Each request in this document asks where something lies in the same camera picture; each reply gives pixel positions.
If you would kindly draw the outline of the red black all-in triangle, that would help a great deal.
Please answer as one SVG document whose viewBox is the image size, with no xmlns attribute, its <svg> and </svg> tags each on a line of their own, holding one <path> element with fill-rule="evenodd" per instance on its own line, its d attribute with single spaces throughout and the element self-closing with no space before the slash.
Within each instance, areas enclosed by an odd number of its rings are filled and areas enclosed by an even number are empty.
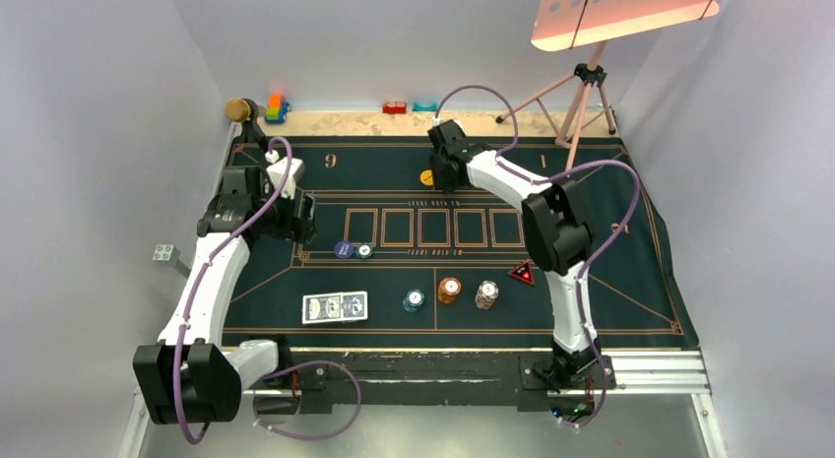
<svg viewBox="0 0 835 458">
<path fill-rule="evenodd" d="M 532 264 L 530 260 L 526 260 L 515 266 L 512 270 L 508 272 L 508 275 L 526 285 L 533 286 L 535 284 L 535 279 L 533 275 Z"/>
</svg>

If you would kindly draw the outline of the yellow dealer button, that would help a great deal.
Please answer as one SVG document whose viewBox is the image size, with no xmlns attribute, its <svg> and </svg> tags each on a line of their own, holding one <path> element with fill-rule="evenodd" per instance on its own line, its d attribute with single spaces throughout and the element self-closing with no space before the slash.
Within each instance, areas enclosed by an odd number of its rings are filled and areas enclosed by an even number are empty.
<svg viewBox="0 0 835 458">
<path fill-rule="evenodd" d="M 433 172 L 430 169 L 423 170 L 419 175 L 419 181 L 422 185 L 426 187 L 433 187 Z"/>
</svg>

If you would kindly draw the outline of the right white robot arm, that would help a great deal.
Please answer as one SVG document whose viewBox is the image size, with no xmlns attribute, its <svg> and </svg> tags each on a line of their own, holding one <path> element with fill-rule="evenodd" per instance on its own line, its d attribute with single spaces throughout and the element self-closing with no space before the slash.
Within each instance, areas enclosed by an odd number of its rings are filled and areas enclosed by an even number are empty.
<svg viewBox="0 0 835 458">
<path fill-rule="evenodd" d="M 587 262 L 594 231 L 577 184 L 549 182 L 472 143 L 454 120 L 428 131 L 433 186 L 443 192 L 462 187 L 484 190 L 516 209 L 523 222 L 530 259 L 545 274 L 554 319 L 552 365 L 546 377 L 567 386 L 587 378 L 600 355 L 588 294 Z"/>
</svg>

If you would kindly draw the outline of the green blue chip stack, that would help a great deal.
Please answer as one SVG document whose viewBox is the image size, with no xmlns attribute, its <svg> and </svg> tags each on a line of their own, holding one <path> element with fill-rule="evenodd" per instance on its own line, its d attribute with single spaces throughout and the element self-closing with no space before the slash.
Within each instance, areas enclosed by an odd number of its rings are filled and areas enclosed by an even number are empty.
<svg viewBox="0 0 835 458">
<path fill-rule="evenodd" d="M 417 312 L 422 308 L 425 296 L 420 290 L 409 290 L 403 298 L 402 306 L 407 312 Z"/>
</svg>

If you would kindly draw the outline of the orange red chip stack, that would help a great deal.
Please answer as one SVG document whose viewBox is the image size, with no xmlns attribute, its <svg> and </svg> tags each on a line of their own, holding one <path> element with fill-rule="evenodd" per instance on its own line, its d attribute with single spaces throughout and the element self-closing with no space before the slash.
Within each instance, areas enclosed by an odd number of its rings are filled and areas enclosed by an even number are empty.
<svg viewBox="0 0 835 458">
<path fill-rule="evenodd" d="M 462 284 L 454 277 L 443 278 L 437 288 L 437 299 L 444 304 L 453 303 L 461 292 Z"/>
</svg>

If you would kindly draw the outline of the peach blue chip stack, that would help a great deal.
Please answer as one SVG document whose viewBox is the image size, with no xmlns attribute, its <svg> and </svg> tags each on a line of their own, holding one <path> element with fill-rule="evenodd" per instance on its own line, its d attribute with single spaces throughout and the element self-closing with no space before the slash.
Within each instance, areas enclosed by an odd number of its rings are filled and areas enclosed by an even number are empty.
<svg viewBox="0 0 835 458">
<path fill-rule="evenodd" d="M 475 305 L 479 309 L 490 309 L 498 299 L 499 289 L 497 283 L 485 280 L 479 285 L 475 295 Z"/>
</svg>

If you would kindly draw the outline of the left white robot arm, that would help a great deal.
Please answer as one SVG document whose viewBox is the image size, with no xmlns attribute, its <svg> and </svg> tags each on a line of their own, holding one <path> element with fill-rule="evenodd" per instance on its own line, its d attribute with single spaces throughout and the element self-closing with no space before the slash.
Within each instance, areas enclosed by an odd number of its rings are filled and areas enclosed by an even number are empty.
<svg viewBox="0 0 835 458">
<path fill-rule="evenodd" d="M 231 166 L 197 224 L 193 267 L 174 314 L 132 365 L 150 419 L 157 425 L 232 421 L 244 390 L 262 380 L 290 382 L 293 361 L 282 335 L 251 339 L 228 354 L 223 327 L 238 278 L 261 237 L 295 243 L 316 232 L 315 199 L 296 202 L 304 163 Z"/>
</svg>

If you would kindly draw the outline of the purple small blind button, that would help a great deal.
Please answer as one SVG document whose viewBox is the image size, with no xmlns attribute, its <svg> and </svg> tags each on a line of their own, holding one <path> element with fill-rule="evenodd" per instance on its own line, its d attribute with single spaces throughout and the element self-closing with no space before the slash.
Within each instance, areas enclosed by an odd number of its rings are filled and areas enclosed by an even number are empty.
<svg viewBox="0 0 835 458">
<path fill-rule="evenodd" d="M 333 248 L 334 255 L 339 259 L 351 258 L 354 254 L 354 244 L 348 240 L 337 242 Z"/>
</svg>

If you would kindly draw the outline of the green blue chips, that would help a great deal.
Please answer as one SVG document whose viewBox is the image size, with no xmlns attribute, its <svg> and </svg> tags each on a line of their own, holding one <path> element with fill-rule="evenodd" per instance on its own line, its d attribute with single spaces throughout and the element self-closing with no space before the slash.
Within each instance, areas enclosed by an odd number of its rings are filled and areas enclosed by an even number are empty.
<svg viewBox="0 0 835 458">
<path fill-rule="evenodd" d="M 370 258 L 373 253 L 373 247 L 369 243 L 362 243 L 355 249 L 355 255 L 360 259 Z"/>
</svg>

